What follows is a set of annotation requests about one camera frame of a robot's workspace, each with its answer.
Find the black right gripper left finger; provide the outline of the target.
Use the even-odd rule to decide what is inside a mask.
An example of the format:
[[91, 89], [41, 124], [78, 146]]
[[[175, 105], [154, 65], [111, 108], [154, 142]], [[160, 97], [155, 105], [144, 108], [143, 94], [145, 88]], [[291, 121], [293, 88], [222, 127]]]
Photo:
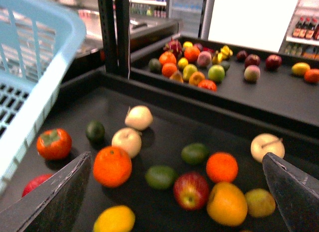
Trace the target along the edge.
[[91, 172], [91, 153], [72, 160], [0, 213], [2, 232], [70, 232]]

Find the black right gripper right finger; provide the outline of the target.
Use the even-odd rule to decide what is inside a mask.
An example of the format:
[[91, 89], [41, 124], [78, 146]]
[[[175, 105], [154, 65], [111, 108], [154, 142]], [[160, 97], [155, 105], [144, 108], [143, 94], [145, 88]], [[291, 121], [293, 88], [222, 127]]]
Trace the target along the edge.
[[268, 152], [262, 159], [264, 175], [290, 232], [319, 230], [319, 181]]

